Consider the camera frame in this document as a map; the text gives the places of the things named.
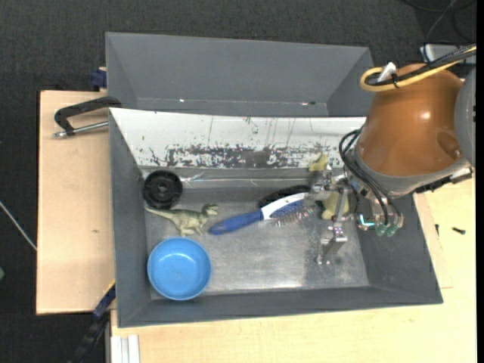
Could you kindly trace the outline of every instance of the green connector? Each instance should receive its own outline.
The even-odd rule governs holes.
[[[398,231],[399,228],[400,227],[397,225],[390,225],[385,231],[386,236],[393,237],[393,235],[395,235],[395,233]]]
[[[385,226],[383,223],[375,225],[375,231],[377,232],[378,237],[381,237],[386,233],[386,229],[388,226]]]

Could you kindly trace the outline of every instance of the metal bracket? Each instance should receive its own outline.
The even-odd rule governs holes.
[[[331,264],[330,257],[337,254],[341,246],[348,241],[348,237],[343,231],[343,222],[346,220],[343,213],[346,198],[352,189],[348,185],[340,185],[338,191],[340,192],[340,195],[338,197],[336,211],[332,218],[334,223],[332,226],[328,227],[328,229],[332,231],[333,236],[331,239],[323,238],[321,236],[321,246],[315,260],[319,265]]]

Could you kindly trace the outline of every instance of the brush handle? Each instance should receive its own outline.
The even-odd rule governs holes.
[[[209,233],[214,235],[230,233],[238,230],[239,228],[262,221],[263,219],[264,215],[262,214],[262,210],[257,209],[251,213],[232,216],[231,218],[220,221],[219,223],[215,223],[214,226],[209,229]]]

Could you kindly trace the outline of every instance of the gray carpet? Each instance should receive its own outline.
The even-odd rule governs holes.
[[[0,0],[0,200],[35,240],[36,91],[92,90],[106,31],[363,45],[376,65],[403,65],[425,41],[475,41],[476,3],[448,13],[433,27],[441,13],[399,0]],[[0,266],[0,361],[66,361],[89,317],[35,316],[36,254],[3,212]],[[88,361],[102,359],[99,346]]]

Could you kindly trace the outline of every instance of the wire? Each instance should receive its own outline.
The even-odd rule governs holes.
[[[451,8],[454,7],[454,4],[456,2],[458,2],[459,0],[451,0],[451,2],[447,5],[447,7],[445,8],[444,11],[442,11],[442,14],[439,16],[439,18],[435,21],[435,23],[430,27],[429,31],[427,32],[427,34],[425,35],[425,42],[427,43],[429,37],[430,37],[430,34],[433,32],[433,30],[437,27],[437,24],[440,23],[440,20],[442,20],[447,13],[451,13],[451,22],[452,22],[452,25],[454,27],[454,30],[455,32],[460,36],[462,37],[463,39],[466,39],[468,42],[471,42],[471,40],[469,38],[467,38],[465,35],[463,35],[458,29],[457,29],[457,24],[455,23],[455,15],[454,15],[454,12]]]
[[[472,4],[474,4],[477,0],[470,0],[470,2],[468,3],[465,3],[465,4],[462,4],[458,7],[454,7],[454,4],[458,1],[458,0],[449,0],[449,4],[448,6],[444,9],[444,10],[441,10],[441,9],[437,9],[437,8],[429,8],[429,7],[424,7],[422,5],[418,5],[418,4],[415,4],[414,2],[412,2],[411,0],[398,0],[398,1],[401,1],[403,3],[405,3],[406,5],[409,5],[415,9],[418,9],[418,10],[421,10],[421,11],[425,11],[425,12],[430,12],[430,13],[434,13],[434,14],[442,14],[438,19],[437,21],[432,25],[432,31],[435,29],[435,26],[442,20],[442,18],[446,15],[446,14],[450,14],[451,15],[451,24],[452,24],[452,28],[454,29],[454,31],[462,38],[464,39],[466,42],[472,42],[473,40],[470,39],[468,36],[464,35],[458,28],[458,25],[457,25],[457,21],[455,19],[455,13],[456,12],[459,12],[459,11],[462,11],[464,10],[465,8],[467,7],[470,7]],[[427,36],[426,36],[426,42],[427,42],[427,39],[430,35],[430,32],[429,31],[427,33]]]
[[[383,211],[383,216],[385,219],[384,223],[385,225],[388,225],[388,221],[389,221],[388,209],[386,208],[386,204],[384,203],[383,198],[380,195],[380,191],[376,187],[374,187],[374,184],[372,184],[372,181],[361,171],[361,169],[353,166],[353,164],[350,163],[348,159],[346,159],[346,152],[351,147],[351,144],[353,144],[356,138],[360,135],[360,133],[361,133],[361,129],[357,129],[343,136],[339,145],[341,160],[345,163],[345,165],[349,168],[349,170],[353,173],[353,175],[355,175],[362,182],[368,185],[368,187],[370,187],[371,191],[373,192],[374,196],[377,198],[378,203],[380,204],[381,209]],[[348,144],[346,148],[343,149],[343,144],[345,140],[352,135],[355,135],[355,136],[352,138],[351,144]]]
[[[22,227],[19,225],[17,220],[14,218],[12,214],[10,214],[10,211],[8,211],[7,207],[2,203],[0,200],[0,207],[5,211],[7,216],[11,219],[11,221],[14,223],[14,225],[18,228],[18,231],[23,235],[23,237],[26,239],[26,241],[29,243],[29,245],[37,251],[37,246],[33,243],[33,241],[30,239],[30,237],[27,235],[27,233],[22,229]]]
[[[448,69],[450,66],[457,64],[470,55],[474,55],[476,52],[477,44],[468,45],[463,48],[459,48],[458,50],[449,52],[443,57],[433,60],[428,64],[424,64],[419,69],[411,71],[410,73],[406,73],[402,76],[393,75],[391,79],[369,83],[368,80],[372,76],[376,76],[383,71],[383,67],[374,67],[373,69],[367,70],[361,76],[360,87],[368,92],[385,92],[395,88],[402,88],[432,76],[439,71]]]

